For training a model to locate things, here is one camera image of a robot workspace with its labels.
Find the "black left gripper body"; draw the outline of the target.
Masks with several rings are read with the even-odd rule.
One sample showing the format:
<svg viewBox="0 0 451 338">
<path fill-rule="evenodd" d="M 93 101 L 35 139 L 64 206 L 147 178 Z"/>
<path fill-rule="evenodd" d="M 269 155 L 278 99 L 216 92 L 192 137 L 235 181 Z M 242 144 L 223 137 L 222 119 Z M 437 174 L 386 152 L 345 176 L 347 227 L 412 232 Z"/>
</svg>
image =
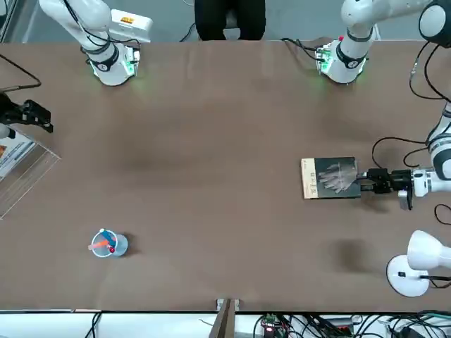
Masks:
<svg viewBox="0 0 451 338">
<path fill-rule="evenodd" d="M 411 170 L 393 170 L 389 173 L 390 187 L 393 191 L 406 191 L 412 190 L 412 172 Z"/>
</svg>

